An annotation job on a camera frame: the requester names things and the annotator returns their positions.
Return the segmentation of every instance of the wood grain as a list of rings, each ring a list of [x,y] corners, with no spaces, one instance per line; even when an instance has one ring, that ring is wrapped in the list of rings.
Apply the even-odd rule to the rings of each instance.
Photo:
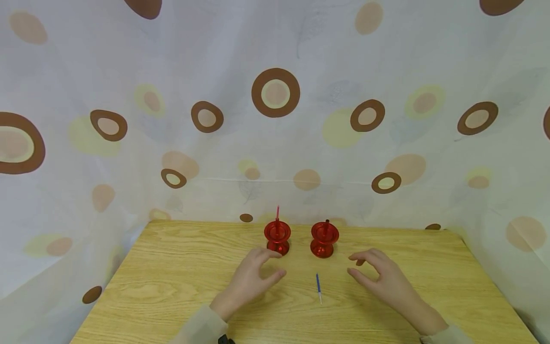
[[[347,274],[354,266],[347,257],[370,247],[394,259],[424,299],[477,344],[536,343],[456,234],[342,227],[334,255],[320,259],[309,250],[310,226],[291,227],[290,252],[266,264],[266,273],[280,266],[287,276],[229,323],[238,344],[418,343],[405,320]],[[245,254],[265,244],[254,223],[149,223],[71,343],[169,341],[224,289]],[[375,276],[367,264],[363,270]]]

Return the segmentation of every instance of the polka dot fabric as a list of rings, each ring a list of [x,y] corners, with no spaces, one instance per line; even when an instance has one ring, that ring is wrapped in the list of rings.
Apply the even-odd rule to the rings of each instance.
[[[454,232],[550,338],[549,6],[125,0],[7,12],[0,269],[3,299],[22,306],[0,308],[3,338],[70,341],[148,221],[246,233],[277,204],[287,223],[319,214]],[[45,309],[67,320],[51,324]]]

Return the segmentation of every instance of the sleeve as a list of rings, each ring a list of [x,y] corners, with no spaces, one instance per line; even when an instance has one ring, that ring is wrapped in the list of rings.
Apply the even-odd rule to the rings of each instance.
[[[422,344],[474,344],[474,342],[455,325],[450,325],[445,330],[433,336],[420,337],[420,342]]]
[[[226,322],[209,306],[203,305],[169,344],[216,344],[226,330]]]

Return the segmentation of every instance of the red candlestick holder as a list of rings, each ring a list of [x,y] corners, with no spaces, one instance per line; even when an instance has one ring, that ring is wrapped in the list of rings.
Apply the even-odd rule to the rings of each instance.
[[[311,227],[313,240],[310,244],[311,252],[319,258],[328,258],[334,253],[333,244],[338,241],[340,233],[328,220],[318,222]]]
[[[267,239],[267,248],[285,255],[290,249],[288,239],[290,238],[290,226],[279,219],[271,221],[263,229],[263,235]]]

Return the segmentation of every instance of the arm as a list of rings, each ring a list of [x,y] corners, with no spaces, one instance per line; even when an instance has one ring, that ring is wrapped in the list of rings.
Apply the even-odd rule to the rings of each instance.
[[[370,249],[349,257],[357,266],[364,262],[372,265],[379,274],[373,281],[357,269],[348,273],[381,301],[401,314],[422,336],[425,344],[471,344],[472,341],[457,327],[449,326],[438,311],[428,305],[414,290],[399,266],[384,252]]]
[[[270,258],[280,257],[279,253],[266,248],[250,251],[235,270],[227,288],[214,297],[210,306],[203,305],[168,344],[216,344],[226,332],[227,321],[239,308],[286,275],[285,270],[277,270],[265,280],[260,277],[262,265]]]

